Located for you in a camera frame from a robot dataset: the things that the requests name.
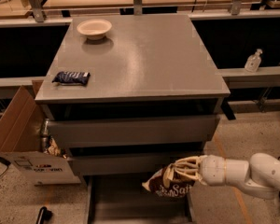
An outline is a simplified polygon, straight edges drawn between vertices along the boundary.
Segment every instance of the concrete floor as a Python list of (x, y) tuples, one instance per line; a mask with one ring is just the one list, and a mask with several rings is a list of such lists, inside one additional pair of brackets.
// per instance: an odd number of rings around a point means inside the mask
[[(249, 160), (257, 152), (280, 156), (280, 111), (236, 114), (236, 118), (227, 120), (221, 116), (205, 154), (240, 160)], [(0, 174), (4, 169), (0, 163)], [(280, 224), (277, 197), (262, 200), (235, 188), (206, 187), (199, 183), (191, 190), (191, 197), (197, 223)], [(47, 223), (83, 223), (86, 201), (87, 189), (82, 185), (34, 186), (12, 165), (0, 178), (0, 223), (35, 223), (44, 205), (53, 213)]]

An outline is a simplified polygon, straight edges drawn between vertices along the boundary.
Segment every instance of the bowl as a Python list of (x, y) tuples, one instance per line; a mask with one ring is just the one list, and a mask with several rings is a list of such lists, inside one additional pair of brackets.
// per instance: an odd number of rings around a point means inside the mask
[(103, 19), (92, 19), (80, 23), (77, 30), (89, 40), (99, 40), (105, 37), (110, 31), (112, 24), (110, 21)]

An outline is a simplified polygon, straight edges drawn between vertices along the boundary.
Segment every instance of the cardboard box flap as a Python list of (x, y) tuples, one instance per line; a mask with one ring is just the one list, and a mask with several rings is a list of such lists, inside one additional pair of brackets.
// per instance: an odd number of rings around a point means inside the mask
[(20, 87), (0, 118), (0, 152), (40, 151), (44, 118), (28, 90)]

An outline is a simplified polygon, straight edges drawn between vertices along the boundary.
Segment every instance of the clear spray bottle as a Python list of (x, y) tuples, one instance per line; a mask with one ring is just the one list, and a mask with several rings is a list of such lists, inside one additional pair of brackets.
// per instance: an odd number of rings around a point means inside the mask
[(257, 49), (255, 54), (249, 56), (248, 60), (245, 63), (245, 70), (249, 72), (256, 72), (259, 69), (261, 63), (262, 49)]

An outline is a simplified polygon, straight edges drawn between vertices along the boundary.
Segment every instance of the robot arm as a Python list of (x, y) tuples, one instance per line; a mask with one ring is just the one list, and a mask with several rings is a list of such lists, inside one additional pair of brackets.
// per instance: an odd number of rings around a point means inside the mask
[[(280, 191), (280, 161), (263, 153), (253, 155), (250, 161), (195, 156), (178, 160), (163, 172), (162, 184), (166, 189), (190, 181), (208, 186), (233, 186), (254, 197), (273, 199)], [(148, 182), (143, 186), (151, 191)]]

